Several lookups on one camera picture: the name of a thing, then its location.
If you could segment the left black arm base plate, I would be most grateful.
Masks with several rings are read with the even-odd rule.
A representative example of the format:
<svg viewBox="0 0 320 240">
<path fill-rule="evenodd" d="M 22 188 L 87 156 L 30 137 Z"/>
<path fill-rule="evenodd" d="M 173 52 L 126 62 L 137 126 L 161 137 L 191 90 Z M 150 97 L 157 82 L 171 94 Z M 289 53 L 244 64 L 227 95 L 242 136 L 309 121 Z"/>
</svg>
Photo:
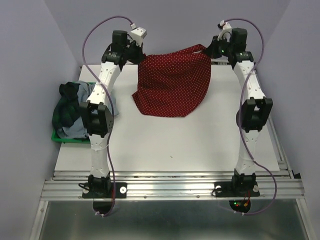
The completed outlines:
<svg viewBox="0 0 320 240">
<path fill-rule="evenodd" d="M 125 199 L 127 197 L 128 184 L 126 182 L 110 183 L 106 187 L 90 186 L 88 182 L 79 183 L 78 186 L 82 189 L 83 199 Z"/>
</svg>

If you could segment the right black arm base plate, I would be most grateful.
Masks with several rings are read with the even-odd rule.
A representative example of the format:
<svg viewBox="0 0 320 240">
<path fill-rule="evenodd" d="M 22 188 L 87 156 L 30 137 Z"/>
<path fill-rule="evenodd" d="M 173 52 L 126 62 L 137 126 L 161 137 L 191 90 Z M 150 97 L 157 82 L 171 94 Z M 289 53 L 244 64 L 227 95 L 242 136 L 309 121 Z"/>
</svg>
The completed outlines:
<svg viewBox="0 0 320 240">
<path fill-rule="evenodd" d="M 259 197 L 257 182 L 235 184 L 231 181 L 217 181 L 211 195 L 217 198 Z"/>
</svg>

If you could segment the red polka dot skirt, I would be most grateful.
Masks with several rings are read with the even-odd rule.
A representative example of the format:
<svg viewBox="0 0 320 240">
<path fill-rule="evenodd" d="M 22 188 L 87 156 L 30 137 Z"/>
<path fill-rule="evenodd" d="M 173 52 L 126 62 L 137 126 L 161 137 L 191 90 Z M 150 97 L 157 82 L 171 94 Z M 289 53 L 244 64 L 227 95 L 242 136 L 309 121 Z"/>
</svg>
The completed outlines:
<svg viewBox="0 0 320 240">
<path fill-rule="evenodd" d="M 186 117 L 204 100 L 211 81 L 211 59 L 201 45 L 166 54 L 150 54 L 138 64 L 132 98 L 141 114 Z"/>
</svg>

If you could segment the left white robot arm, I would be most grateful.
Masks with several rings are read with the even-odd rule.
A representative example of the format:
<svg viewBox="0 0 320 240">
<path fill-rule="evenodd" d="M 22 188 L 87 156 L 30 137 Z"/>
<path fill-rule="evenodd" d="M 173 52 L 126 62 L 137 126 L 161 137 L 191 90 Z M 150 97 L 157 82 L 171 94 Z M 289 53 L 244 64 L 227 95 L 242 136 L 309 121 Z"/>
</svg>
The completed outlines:
<svg viewBox="0 0 320 240">
<path fill-rule="evenodd" d="M 144 28 L 130 32 L 115 30 L 112 42 L 101 58 L 96 84 L 87 100 L 79 104 L 80 116 L 90 140 L 91 169 L 86 183 L 81 183 L 85 199 L 112 198 L 116 194 L 114 168 L 109 141 L 115 123 L 115 107 L 111 92 L 127 62 L 139 64 L 143 59 Z"/>
</svg>

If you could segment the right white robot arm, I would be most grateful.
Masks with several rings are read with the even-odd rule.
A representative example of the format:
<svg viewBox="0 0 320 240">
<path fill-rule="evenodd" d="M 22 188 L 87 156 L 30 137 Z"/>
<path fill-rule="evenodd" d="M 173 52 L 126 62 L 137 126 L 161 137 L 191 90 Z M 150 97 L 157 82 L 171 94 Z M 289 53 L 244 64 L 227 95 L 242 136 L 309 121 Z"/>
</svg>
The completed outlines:
<svg viewBox="0 0 320 240">
<path fill-rule="evenodd" d="M 263 93 L 255 72 L 251 52 L 246 50 L 248 32 L 244 28 L 232 28 L 225 23 L 215 35 L 205 53 L 213 59 L 227 57 L 228 63 L 241 86 L 236 125 L 240 133 L 238 160 L 230 181 L 215 184 L 216 197 L 242 197 L 246 194 L 259 196 L 256 181 L 254 153 L 258 137 L 267 123 L 273 100 Z"/>
</svg>

